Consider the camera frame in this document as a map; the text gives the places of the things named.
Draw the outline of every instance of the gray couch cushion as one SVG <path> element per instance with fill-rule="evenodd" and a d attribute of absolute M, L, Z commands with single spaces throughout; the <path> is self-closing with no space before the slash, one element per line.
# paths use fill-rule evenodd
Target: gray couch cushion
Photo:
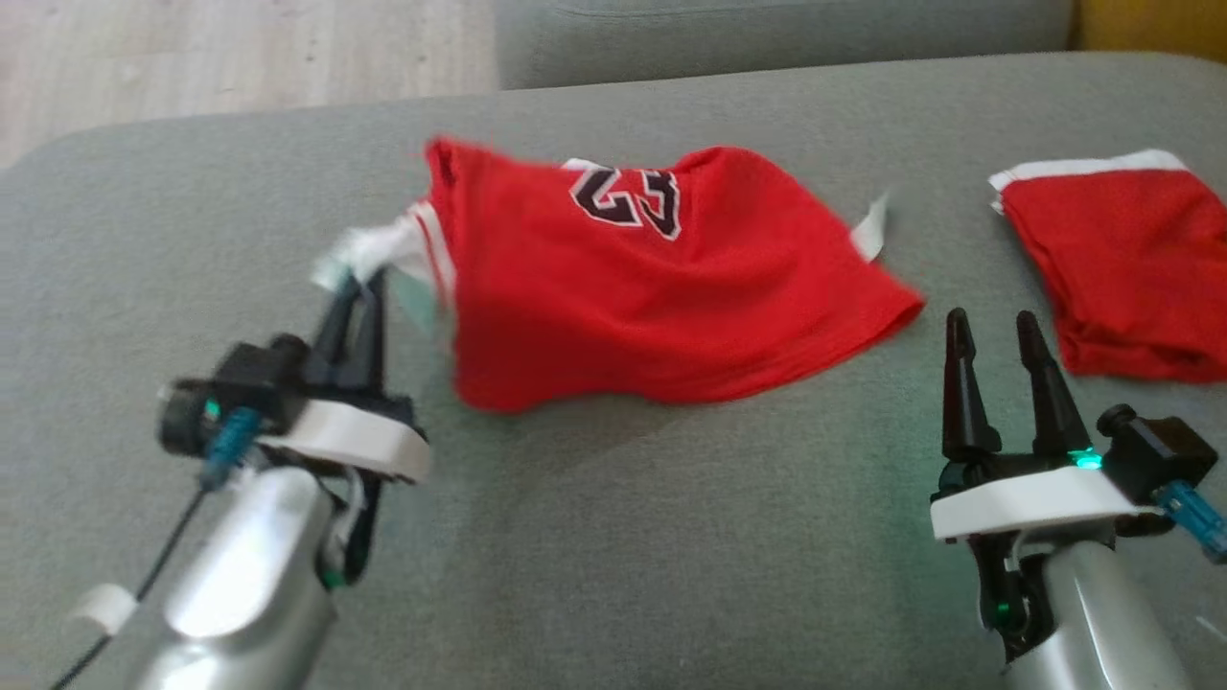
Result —
<path fill-rule="evenodd" d="M 504 88 L 1061 50 L 1070 0 L 503 0 Z"/>
<path fill-rule="evenodd" d="M 975 625 L 972 559 L 928 519 L 942 324 L 969 311 L 989 413 L 1022 448 L 1014 314 L 1047 327 L 1050 311 L 985 178 L 1156 146 L 1223 195 L 1225 102 L 1223 66 L 1056 54 L 172 120 L 45 146 L 0 182 L 4 673 L 44 686 L 92 638 L 61 615 L 99 581 L 134 586 L 187 501 L 193 463 L 153 440 L 158 387 L 237 339 L 312 329 L 326 302 L 312 259 L 339 228 L 398 214 L 445 130 L 627 166 L 747 146 L 847 219 L 899 184 L 883 262 L 929 306 L 886 344 L 747 400 L 591 398 L 517 417 L 465 409 L 395 319 L 391 384 L 417 395 L 437 468 L 387 492 L 372 568 L 337 595 L 310 688 L 993 686 L 1002 657 Z M 1092 419 L 1129 401 L 1227 449 L 1225 386 L 1071 388 Z M 1227 505 L 1227 470 L 1205 487 Z M 1196 616 L 1227 629 L 1221 570 L 1180 534 L 1120 552 L 1199 686 L 1216 686 L 1227 657 Z M 123 688 L 155 630 L 151 607 L 81 688 Z"/>

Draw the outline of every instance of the jersey number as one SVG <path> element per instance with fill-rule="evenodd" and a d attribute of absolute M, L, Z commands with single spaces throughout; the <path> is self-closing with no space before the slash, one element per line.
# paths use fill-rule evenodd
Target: jersey number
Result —
<path fill-rule="evenodd" d="M 643 196 L 610 188 L 622 177 L 614 168 L 590 168 L 571 188 L 571 196 L 589 217 L 625 227 L 643 227 L 643 217 L 665 239 L 677 239 L 681 223 L 677 206 L 681 193 L 674 173 L 664 171 L 639 171 L 643 176 Z"/>

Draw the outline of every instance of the red cloth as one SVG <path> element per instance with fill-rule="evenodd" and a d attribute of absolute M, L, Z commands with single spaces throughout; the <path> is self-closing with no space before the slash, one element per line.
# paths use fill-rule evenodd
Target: red cloth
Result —
<path fill-rule="evenodd" d="M 990 182 L 1044 275 L 1071 373 L 1227 379 L 1227 210 L 1174 156 L 1025 163 Z"/>
<path fill-rule="evenodd" d="M 567 169 L 450 140 L 426 156 L 455 264 L 455 383 L 477 408 L 752 395 L 856 355 L 923 306 L 751 151 L 667 171 Z"/>

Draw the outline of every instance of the gray sofa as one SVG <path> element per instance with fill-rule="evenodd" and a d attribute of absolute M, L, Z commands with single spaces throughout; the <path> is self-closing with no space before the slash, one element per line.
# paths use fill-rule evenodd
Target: gray sofa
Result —
<path fill-rule="evenodd" d="M 309 331 L 312 260 L 395 216 L 448 131 L 545 161 L 667 166 L 714 144 L 777 161 L 845 219 L 899 188 L 883 254 L 928 307 L 890 341 L 751 399 L 596 397 L 466 409 L 394 314 L 393 389 L 436 471 L 389 490 L 366 580 L 313 689 L 995 686 L 969 554 L 936 544 L 942 325 L 963 306 L 1007 447 L 1031 437 L 1014 314 L 1050 323 L 989 209 L 1014 163 L 1162 147 L 1227 195 L 1227 69 L 1152 54 L 1042 54 L 509 91 L 108 128 L 0 180 L 5 230 L 4 675 L 47 680 L 93 631 L 63 614 L 133 586 L 195 468 L 160 452 L 155 393 L 238 339 Z M 617 131 L 620 136 L 610 136 Z M 1052 331 L 1048 331 L 1052 341 Z M 1071 381 L 1085 415 L 1129 401 L 1227 449 L 1227 387 Z M 1227 505 L 1227 473 L 1205 494 Z M 200 548 L 211 501 L 146 607 L 81 688 L 118 689 Z M 1199 688 L 1227 676 L 1227 583 L 1179 535 L 1119 548 Z"/>
<path fill-rule="evenodd" d="M 1071 0 L 499 0 L 506 88 L 1063 50 Z"/>

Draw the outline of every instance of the black cable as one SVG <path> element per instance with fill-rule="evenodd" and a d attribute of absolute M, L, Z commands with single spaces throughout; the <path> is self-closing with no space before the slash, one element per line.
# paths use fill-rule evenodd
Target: black cable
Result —
<path fill-rule="evenodd" d="M 158 576 L 162 575 L 162 570 L 166 568 L 166 564 L 171 560 L 171 554 L 174 552 L 174 548 L 179 544 L 179 539 L 183 537 L 183 532 L 188 528 L 188 523 L 190 523 L 191 518 L 195 517 L 196 510 L 200 508 L 200 505 L 207 495 L 209 491 L 204 489 L 196 491 L 196 495 L 191 497 L 191 502 L 188 503 L 183 514 L 179 516 L 179 522 L 174 525 L 174 529 L 171 530 L 171 537 L 167 538 L 166 544 L 162 546 L 162 552 L 158 554 L 157 560 L 153 561 L 153 567 L 150 568 L 148 575 L 145 576 L 140 588 L 136 591 L 137 604 L 144 602 L 145 597 L 150 593 L 150 589 L 153 588 L 153 583 L 157 582 Z M 64 690 L 67 688 L 86 668 L 90 667 L 91 663 L 93 663 L 96 658 L 98 658 L 98 654 L 107 648 L 110 640 L 110 635 L 103 635 L 99 637 L 85 654 L 81 654 L 81 658 L 72 664 L 72 668 L 65 672 L 64 675 L 61 675 L 60 679 L 52 685 L 52 690 Z"/>

